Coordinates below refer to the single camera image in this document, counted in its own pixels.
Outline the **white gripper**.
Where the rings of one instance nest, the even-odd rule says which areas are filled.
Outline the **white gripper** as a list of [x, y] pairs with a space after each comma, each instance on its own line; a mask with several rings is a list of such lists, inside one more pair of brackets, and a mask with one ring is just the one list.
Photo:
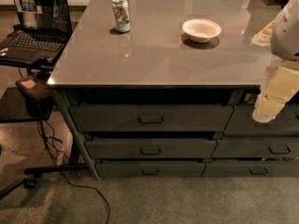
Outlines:
[[259, 95], [252, 112], [252, 118], [260, 123], [270, 122], [285, 106], [277, 101], [290, 101], [298, 91], [299, 62], [280, 63], [265, 90], [265, 96], [271, 100]]

